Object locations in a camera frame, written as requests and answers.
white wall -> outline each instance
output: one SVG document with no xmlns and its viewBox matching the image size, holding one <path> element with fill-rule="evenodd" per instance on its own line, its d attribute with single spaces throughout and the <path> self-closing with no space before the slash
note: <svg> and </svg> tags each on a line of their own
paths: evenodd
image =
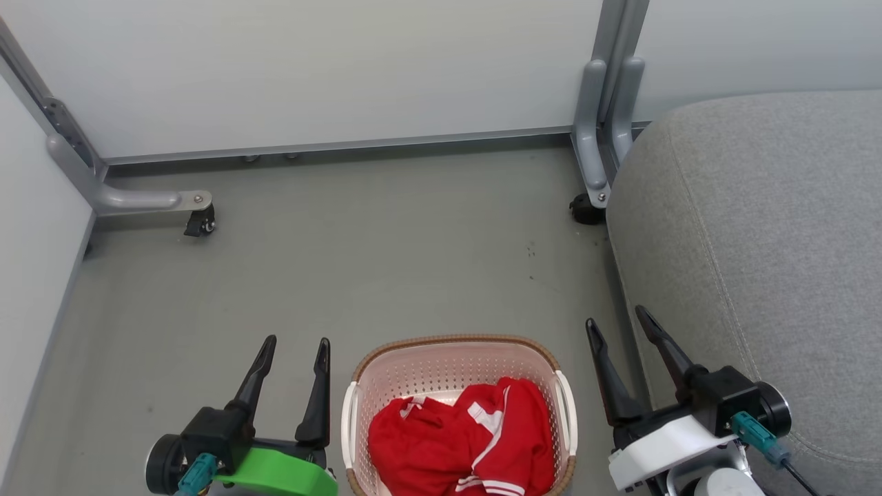
<svg viewBox="0 0 882 496">
<path fill-rule="evenodd" d="M 3 0 L 0 14 L 120 162 L 568 126 L 601 5 Z"/>
<path fill-rule="evenodd" d="M 653 0 L 634 121 L 734 94 L 882 87 L 879 0 Z"/>
<path fill-rule="evenodd" d="M 0 488 L 92 217 L 8 75 L 0 60 Z"/>
</svg>

red clothing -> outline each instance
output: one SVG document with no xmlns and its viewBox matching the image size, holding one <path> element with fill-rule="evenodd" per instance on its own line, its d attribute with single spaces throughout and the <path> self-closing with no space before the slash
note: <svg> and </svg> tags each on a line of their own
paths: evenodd
<svg viewBox="0 0 882 496">
<path fill-rule="evenodd" d="M 529 380 L 469 386 L 452 407 L 392 400 L 368 451 L 392 496 L 542 496 L 555 481 L 548 407 Z"/>
</svg>

gray sofa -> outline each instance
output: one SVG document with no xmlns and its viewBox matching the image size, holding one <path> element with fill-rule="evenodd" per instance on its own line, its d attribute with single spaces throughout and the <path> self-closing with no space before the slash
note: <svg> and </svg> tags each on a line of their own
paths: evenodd
<svg viewBox="0 0 882 496">
<path fill-rule="evenodd" d="M 778 387 L 794 464 L 823 494 L 882 494 L 882 91 L 670 112 L 628 153 L 607 220 L 629 307 L 694 361 Z M 654 406 L 673 403 L 637 343 Z M 761 456 L 751 467 L 778 496 L 807 494 Z"/>
</svg>

basket handle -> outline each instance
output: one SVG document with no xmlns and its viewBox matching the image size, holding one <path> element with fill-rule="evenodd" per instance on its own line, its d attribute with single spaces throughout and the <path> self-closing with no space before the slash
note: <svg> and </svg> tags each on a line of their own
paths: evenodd
<svg viewBox="0 0 882 496">
<path fill-rule="evenodd" d="M 576 400 L 572 397 L 570 381 L 563 372 L 555 371 L 557 376 L 556 392 L 558 409 L 565 416 L 561 419 L 564 428 L 564 449 L 570 452 L 570 456 L 576 455 L 579 446 L 579 422 L 576 419 Z"/>
<path fill-rule="evenodd" d="M 355 401 L 355 393 L 358 383 L 352 381 L 346 389 L 346 396 L 343 397 L 343 413 L 340 418 L 340 444 L 343 448 L 343 464 L 346 469 L 352 468 L 352 462 L 355 460 L 355 422 L 358 415 L 355 412 L 357 403 Z"/>
</svg>

gray floor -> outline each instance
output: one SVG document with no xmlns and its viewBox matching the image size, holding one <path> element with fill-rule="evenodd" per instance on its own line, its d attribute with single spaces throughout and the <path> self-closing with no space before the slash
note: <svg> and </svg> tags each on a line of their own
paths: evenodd
<svg viewBox="0 0 882 496">
<path fill-rule="evenodd" d="M 10 495 L 148 494 L 142 469 L 150 446 L 179 432 L 199 407 L 222 407 L 268 334 L 278 335 L 279 347 L 258 435 L 293 436 L 318 340 L 327 336 L 328 458 L 340 474 L 340 406 L 361 358 L 387 342 L 449 333 L 521 334 L 547 346 L 577 399 L 573 493 L 616 493 L 585 319 L 598 320 L 632 389 L 636 358 L 625 359 L 632 342 L 606 229 L 578 225 L 566 210 L 580 186 L 565 142 L 169 170 L 109 182 L 208 189 L 218 229 L 183 237 L 179 214 L 99 224 L 50 351 Z M 351 493 L 343 480 L 340 494 Z"/>
</svg>

